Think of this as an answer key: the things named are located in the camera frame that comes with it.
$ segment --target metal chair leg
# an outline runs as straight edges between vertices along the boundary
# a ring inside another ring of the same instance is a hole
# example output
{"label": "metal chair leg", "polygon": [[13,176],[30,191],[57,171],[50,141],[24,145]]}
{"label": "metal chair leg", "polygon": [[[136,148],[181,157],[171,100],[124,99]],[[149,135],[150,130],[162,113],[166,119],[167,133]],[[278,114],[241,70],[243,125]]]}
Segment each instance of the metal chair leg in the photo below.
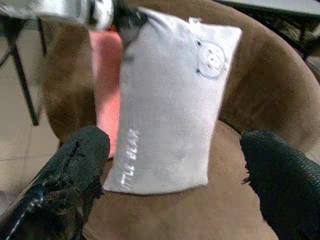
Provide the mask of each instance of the metal chair leg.
{"label": "metal chair leg", "polygon": [[10,45],[10,53],[13,57],[14,60],[14,64],[15,64],[15,68],[16,71],[18,73],[19,76],[19,81],[20,81],[20,85],[24,94],[24,99],[26,101],[26,104],[28,106],[28,110],[32,119],[32,124],[33,126],[38,126],[39,125],[39,121],[38,121],[38,117],[34,108],[34,105],[32,103],[32,99],[31,99],[31,95],[29,92],[29,88],[28,88],[28,83],[27,83],[27,79],[22,67],[22,62],[19,56],[19,52],[18,52],[18,48],[16,45],[16,42],[14,40],[10,40],[8,39],[9,45]]}
{"label": "metal chair leg", "polygon": [[42,25],[42,22],[41,22],[40,18],[37,18],[36,21],[38,23],[38,29],[39,29],[40,36],[41,36],[43,55],[45,56],[45,55],[47,55],[47,46],[46,46],[44,28],[43,28],[43,25]]}

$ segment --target pink fabric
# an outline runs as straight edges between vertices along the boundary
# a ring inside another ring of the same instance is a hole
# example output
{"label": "pink fabric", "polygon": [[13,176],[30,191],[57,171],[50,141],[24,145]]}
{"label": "pink fabric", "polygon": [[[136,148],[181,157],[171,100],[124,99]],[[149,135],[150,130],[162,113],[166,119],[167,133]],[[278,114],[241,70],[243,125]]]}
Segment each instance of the pink fabric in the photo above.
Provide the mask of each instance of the pink fabric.
{"label": "pink fabric", "polygon": [[97,126],[110,138],[110,158],[116,154],[120,111],[119,75],[123,46],[116,32],[90,31]]}

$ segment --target brown suede seat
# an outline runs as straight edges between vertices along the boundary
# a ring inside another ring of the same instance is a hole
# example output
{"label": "brown suede seat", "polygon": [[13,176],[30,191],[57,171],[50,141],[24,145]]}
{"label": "brown suede seat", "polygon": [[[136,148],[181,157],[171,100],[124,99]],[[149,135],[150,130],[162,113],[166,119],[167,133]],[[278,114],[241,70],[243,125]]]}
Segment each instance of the brown suede seat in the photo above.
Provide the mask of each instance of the brown suede seat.
{"label": "brown suede seat", "polygon": [[[85,235],[89,240],[277,239],[262,219],[259,199],[247,184],[241,185],[248,175],[237,132],[269,130],[319,159],[314,152],[320,143],[320,87],[315,77],[283,39],[232,8],[209,0],[137,2],[185,20],[201,17],[203,23],[240,27],[243,37],[221,121],[212,133],[209,185],[165,195],[106,192],[93,208]],[[95,124],[90,58],[86,30],[59,29],[48,59],[44,100],[51,127],[62,141],[74,130]],[[111,165],[107,163],[105,175]]]}

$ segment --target white pouch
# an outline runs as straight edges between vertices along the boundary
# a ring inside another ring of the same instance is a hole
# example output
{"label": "white pouch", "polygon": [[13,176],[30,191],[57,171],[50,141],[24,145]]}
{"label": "white pouch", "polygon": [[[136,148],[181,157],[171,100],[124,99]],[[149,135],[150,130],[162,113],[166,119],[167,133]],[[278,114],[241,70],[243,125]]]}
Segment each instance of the white pouch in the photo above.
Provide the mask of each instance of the white pouch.
{"label": "white pouch", "polygon": [[146,8],[120,73],[120,122],[104,189],[161,194],[208,184],[211,137],[241,30]]}

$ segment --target tiled floor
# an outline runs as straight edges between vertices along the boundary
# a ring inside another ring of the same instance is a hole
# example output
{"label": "tiled floor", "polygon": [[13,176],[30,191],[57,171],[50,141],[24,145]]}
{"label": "tiled floor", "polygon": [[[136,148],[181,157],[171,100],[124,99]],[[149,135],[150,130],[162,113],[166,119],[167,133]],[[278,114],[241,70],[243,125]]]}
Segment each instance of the tiled floor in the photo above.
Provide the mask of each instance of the tiled floor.
{"label": "tiled floor", "polygon": [[[32,126],[19,85],[13,60],[0,68],[0,191],[23,189],[56,152],[58,140],[42,109],[42,83],[46,59],[39,33],[24,30],[18,40],[19,53],[32,100],[39,115],[39,126]],[[0,37],[0,57],[7,49]]]}

